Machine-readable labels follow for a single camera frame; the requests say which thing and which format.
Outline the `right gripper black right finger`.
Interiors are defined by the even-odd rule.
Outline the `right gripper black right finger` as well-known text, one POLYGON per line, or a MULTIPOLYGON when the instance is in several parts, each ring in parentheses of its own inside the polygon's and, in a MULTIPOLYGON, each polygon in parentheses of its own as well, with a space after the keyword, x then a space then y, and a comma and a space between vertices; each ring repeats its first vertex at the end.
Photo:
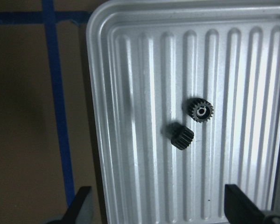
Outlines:
POLYGON ((261 211, 236 184, 224 187, 224 214, 230 224, 280 224, 280 215, 261 211))

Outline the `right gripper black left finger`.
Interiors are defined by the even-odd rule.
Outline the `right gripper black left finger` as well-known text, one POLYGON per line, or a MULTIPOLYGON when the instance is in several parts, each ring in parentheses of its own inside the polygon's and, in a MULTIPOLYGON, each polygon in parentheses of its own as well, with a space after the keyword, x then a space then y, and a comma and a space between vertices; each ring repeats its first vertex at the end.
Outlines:
POLYGON ((72 203, 61 219, 48 224, 91 224, 92 223, 92 187, 83 186, 75 195, 72 203))

